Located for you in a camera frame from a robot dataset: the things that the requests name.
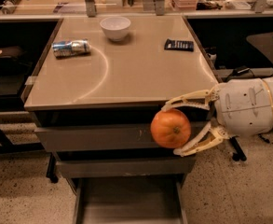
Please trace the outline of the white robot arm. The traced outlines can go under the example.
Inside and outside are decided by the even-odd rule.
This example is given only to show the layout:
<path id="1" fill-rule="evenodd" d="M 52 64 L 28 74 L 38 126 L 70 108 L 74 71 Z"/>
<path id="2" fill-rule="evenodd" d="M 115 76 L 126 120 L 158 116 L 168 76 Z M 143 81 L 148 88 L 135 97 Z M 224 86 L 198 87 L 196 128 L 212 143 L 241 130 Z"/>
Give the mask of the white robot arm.
<path id="1" fill-rule="evenodd" d="M 196 137 L 173 150 L 181 157 L 215 147 L 232 137 L 268 133 L 273 130 L 273 77 L 232 79 L 210 90 L 172 98 L 162 109 L 181 106 L 216 111 Z"/>

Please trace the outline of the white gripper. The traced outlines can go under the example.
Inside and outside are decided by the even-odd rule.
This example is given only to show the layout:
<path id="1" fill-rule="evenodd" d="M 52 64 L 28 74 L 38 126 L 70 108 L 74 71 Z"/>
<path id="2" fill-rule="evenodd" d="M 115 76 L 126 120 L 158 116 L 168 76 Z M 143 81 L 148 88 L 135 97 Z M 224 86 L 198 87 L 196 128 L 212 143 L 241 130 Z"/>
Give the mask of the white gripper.
<path id="1" fill-rule="evenodd" d="M 161 108 L 194 107 L 213 111 L 217 124 L 211 120 L 202 130 L 173 154 L 186 157 L 216 147 L 230 136 L 252 136 L 273 128 L 273 100 L 263 79 L 234 79 L 210 90 L 193 91 L 174 97 Z"/>

